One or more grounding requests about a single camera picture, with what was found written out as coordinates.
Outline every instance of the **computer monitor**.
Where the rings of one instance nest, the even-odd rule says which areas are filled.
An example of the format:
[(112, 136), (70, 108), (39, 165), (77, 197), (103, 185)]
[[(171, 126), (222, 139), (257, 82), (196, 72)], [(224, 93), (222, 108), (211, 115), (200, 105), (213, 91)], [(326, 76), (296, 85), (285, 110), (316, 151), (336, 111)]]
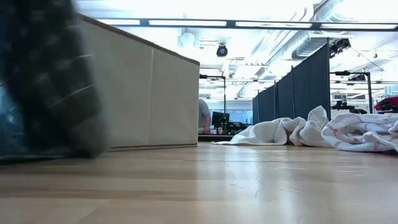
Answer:
[[(226, 113), (225, 116), (227, 117), (229, 121), (229, 113)], [(211, 125), (220, 127), (221, 126), (221, 119), (224, 117), (224, 113), (220, 112), (213, 112), (213, 115), (211, 116)]]

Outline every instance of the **dark patterned fabric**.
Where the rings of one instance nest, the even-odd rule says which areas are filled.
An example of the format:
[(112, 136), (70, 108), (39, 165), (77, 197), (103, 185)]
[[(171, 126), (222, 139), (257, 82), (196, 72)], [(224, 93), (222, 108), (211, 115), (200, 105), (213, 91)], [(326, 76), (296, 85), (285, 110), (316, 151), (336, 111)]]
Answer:
[(0, 160), (107, 150), (72, 2), (1, 0), (0, 15)]

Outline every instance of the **ceiling duct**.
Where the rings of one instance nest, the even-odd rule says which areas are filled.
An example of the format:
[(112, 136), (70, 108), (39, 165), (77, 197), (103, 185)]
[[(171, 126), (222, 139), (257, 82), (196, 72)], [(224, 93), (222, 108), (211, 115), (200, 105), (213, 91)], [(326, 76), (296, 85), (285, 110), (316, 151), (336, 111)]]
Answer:
[[(314, 15), (312, 21), (335, 21), (333, 18), (333, 11), (335, 7), (341, 4), (344, 0), (329, 0), (325, 5)], [(311, 31), (298, 31), (286, 44), (278, 50), (266, 63), (272, 65), (276, 60), (279, 60), (287, 52), (293, 52), (292, 56), (303, 59), (306, 54), (310, 54), (313, 50), (318, 49), (325, 43), (324, 38), (310, 38)]]

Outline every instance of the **fluorescent light fixture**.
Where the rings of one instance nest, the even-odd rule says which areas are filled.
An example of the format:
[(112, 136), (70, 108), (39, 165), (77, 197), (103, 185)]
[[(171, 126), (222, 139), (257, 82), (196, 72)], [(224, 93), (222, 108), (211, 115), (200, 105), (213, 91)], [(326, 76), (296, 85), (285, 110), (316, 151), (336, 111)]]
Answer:
[(397, 24), (322, 24), (321, 29), (395, 29)]
[(98, 19), (98, 21), (107, 25), (139, 25), (140, 22), (137, 19)]
[(225, 21), (151, 20), (152, 26), (226, 26)]
[(240, 27), (285, 27), (285, 28), (310, 28), (311, 23), (294, 22), (236, 22)]

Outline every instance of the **ceiling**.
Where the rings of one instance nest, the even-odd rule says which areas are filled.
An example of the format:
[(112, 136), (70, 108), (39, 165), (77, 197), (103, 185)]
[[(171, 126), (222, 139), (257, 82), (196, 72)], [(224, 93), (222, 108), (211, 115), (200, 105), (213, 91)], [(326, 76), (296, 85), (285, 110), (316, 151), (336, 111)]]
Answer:
[[(398, 22), (396, 0), (76, 0), (78, 10), (94, 18), (234, 19), (250, 21)], [(349, 38), (352, 48), (331, 59), (331, 71), (372, 72), (373, 80), (398, 81), (398, 34), (377, 32), (317, 32), (123, 27), (127, 32), (176, 51), (201, 63), (205, 75), (225, 75), (227, 98), (251, 100), (269, 83), (239, 79), (278, 80), (325, 43)], [(228, 56), (218, 58), (219, 44)], [(332, 93), (367, 93), (362, 85), (331, 84)], [(383, 85), (374, 85), (382, 89)], [(223, 96), (216, 80), (200, 80), (200, 94)]]

